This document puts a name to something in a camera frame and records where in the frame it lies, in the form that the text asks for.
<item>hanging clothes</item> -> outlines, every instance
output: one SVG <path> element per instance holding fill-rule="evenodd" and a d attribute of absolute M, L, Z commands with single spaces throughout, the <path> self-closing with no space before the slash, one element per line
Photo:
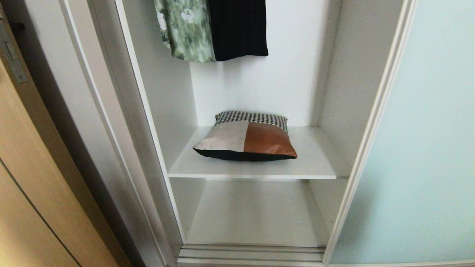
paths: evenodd
<path fill-rule="evenodd" d="M 208 0 L 208 8 L 217 61 L 269 55 L 266 0 Z"/>
<path fill-rule="evenodd" d="M 163 43 L 193 62 L 268 56 L 266 0 L 155 0 Z"/>
<path fill-rule="evenodd" d="M 215 62 L 206 0 L 155 0 L 161 38 L 171 55 L 193 62 Z"/>

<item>white shelf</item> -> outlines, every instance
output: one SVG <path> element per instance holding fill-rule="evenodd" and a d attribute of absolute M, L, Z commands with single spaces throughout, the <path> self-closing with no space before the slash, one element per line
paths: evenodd
<path fill-rule="evenodd" d="M 327 241 L 308 181 L 234 179 L 206 181 L 186 243 L 314 248 Z"/>
<path fill-rule="evenodd" d="M 170 169 L 169 177 L 337 179 L 348 178 L 351 172 L 351 166 L 317 127 L 289 127 L 290 141 L 298 157 L 274 162 L 236 162 L 201 156 L 193 146 L 210 128 L 197 128 Z"/>

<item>cushion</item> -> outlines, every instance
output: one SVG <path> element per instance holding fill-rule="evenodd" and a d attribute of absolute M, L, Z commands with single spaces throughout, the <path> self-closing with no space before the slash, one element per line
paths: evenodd
<path fill-rule="evenodd" d="M 205 157 L 231 161 L 275 161 L 297 158 L 282 116 L 224 111 L 215 116 L 209 134 L 193 149 Z"/>

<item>wardrobe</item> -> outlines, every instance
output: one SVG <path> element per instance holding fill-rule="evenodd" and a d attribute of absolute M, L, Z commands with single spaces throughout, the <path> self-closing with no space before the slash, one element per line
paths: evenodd
<path fill-rule="evenodd" d="M 116 0 L 183 243 L 182 265 L 328 263 L 409 29 L 410 0 L 267 0 L 269 56 L 190 63 L 164 47 L 153 0 Z M 298 158 L 193 150 L 214 115 L 283 115 Z"/>

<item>houndstooth pattern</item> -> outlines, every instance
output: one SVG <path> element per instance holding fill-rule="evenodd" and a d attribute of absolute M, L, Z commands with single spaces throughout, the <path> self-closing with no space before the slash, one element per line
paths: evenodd
<path fill-rule="evenodd" d="M 215 126 L 228 122 L 247 121 L 250 123 L 271 124 L 282 128 L 287 132 L 287 118 L 272 114 L 249 113 L 242 111 L 223 111 L 214 116 L 216 118 Z"/>

